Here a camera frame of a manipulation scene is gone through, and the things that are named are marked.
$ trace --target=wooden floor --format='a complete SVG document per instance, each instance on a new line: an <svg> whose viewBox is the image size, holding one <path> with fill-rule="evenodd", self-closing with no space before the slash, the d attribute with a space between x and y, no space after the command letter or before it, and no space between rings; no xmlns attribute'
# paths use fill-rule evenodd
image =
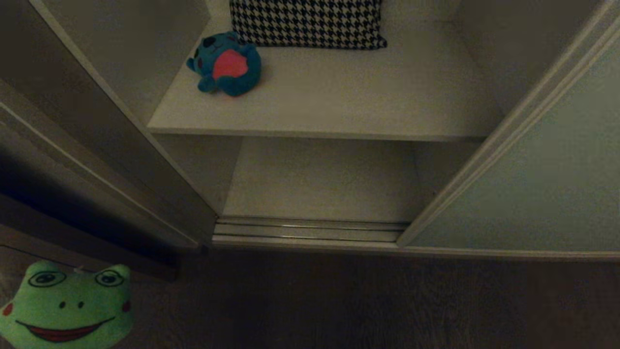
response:
<svg viewBox="0 0 620 349"><path fill-rule="evenodd" d="M134 283L118 349L620 348L611 263L223 250L188 265Z"/></svg>

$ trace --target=white panel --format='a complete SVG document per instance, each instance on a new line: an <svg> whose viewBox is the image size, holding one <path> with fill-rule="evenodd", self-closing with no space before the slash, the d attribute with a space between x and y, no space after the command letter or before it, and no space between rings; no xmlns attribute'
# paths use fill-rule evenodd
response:
<svg viewBox="0 0 620 349"><path fill-rule="evenodd" d="M505 114L552 65L602 0L464 0L465 43Z"/></svg>
<svg viewBox="0 0 620 349"><path fill-rule="evenodd" d="M103 77L112 89L106 92L144 123L208 19L205 3L197 0L32 2L48 23L60 26L52 29L65 45L86 56L81 63Z"/></svg>
<svg viewBox="0 0 620 349"><path fill-rule="evenodd" d="M620 251L619 36L609 44L413 245Z"/></svg>
<svg viewBox="0 0 620 349"><path fill-rule="evenodd" d="M413 143L252 137L224 214L410 222L421 208Z"/></svg>
<svg viewBox="0 0 620 349"><path fill-rule="evenodd" d="M226 16L213 18L203 35L230 28ZM148 126L160 133L393 140L493 131L503 115L455 25L385 18L382 32L388 48L372 52L261 47L262 80L240 97L201 93L200 77L183 67Z"/></svg>
<svg viewBox="0 0 620 349"><path fill-rule="evenodd" d="M155 138L183 169L209 206L222 215L242 139L187 135L156 135Z"/></svg>
<svg viewBox="0 0 620 349"><path fill-rule="evenodd" d="M480 143L423 142L415 146L415 165L425 206L450 182Z"/></svg>
<svg viewBox="0 0 620 349"><path fill-rule="evenodd" d="M461 0L383 0L381 17L389 21L453 20Z"/></svg>

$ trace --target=black and white pillow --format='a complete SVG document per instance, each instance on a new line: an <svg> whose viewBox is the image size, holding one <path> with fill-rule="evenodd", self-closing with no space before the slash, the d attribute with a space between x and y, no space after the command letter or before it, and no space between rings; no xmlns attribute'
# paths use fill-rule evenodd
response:
<svg viewBox="0 0 620 349"><path fill-rule="evenodd" d="M230 0L232 29L243 43L375 50L381 0Z"/></svg>

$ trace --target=shelf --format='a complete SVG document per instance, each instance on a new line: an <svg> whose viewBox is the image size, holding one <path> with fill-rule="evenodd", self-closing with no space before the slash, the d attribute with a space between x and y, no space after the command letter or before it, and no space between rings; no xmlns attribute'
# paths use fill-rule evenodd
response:
<svg viewBox="0 0 620 349"><path fill-rule="evenodd" d="M227 30L212 24L204 36ZM154 133L479 140L503 118L456 26L384 25L377 51L259 47L262 80L239 97L199 92L183 66Z"/></svg>
<svg viewBox="0 0 620 349"><path fill-rule="evenodd" d="M411 222L415 143L245 137L224 217Z"/></svg>

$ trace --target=frog plush toy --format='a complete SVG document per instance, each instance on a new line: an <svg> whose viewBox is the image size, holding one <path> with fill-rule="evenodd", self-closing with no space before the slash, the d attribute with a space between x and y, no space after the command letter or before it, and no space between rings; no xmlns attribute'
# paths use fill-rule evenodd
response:
<svg viewBox="0 0 620 349"><path fill-rule="evenodd" d="M39 261L0 308L0 335L16 349L108 349L133 324L129 268L64 274Z"/></svg>
<svg viewBox="0 0 620 349"><path fill-rule="evenodd" d="M220 89L230 96L250 91L260 79L260 56L254 45L240 46L237 33L226 32L202 39L187 66L202 76L198 89Z"/></svg>

